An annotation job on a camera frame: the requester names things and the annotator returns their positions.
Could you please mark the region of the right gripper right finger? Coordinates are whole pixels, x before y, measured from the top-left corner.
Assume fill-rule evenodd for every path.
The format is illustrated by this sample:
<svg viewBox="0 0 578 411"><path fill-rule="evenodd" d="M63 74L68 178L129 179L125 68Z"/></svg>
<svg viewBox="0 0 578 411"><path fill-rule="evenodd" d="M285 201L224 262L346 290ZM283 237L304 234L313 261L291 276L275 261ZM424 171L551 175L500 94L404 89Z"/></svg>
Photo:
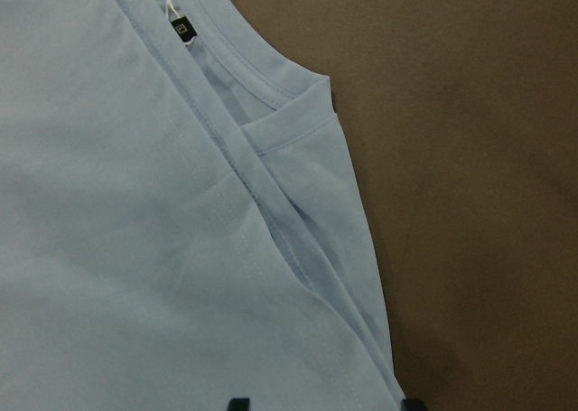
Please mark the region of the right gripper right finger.
<svg viewBox="0 0 578 411"><path fill-rule="evenodd" d="M403 411L425 411L425 402L419 398L404 398L402 400Z"/></svg>

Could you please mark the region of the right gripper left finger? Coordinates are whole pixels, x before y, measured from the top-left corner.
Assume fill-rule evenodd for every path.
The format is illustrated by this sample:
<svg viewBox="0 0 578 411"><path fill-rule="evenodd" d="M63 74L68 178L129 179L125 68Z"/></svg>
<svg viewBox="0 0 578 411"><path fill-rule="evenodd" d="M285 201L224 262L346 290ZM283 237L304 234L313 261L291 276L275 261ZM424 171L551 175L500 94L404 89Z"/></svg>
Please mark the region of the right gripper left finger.
<svg viewBox="0 0 578 411"><path fill-rule="evenodd" d="M228 402L228 411L250 411L249 397L233 397Z"/></svg>

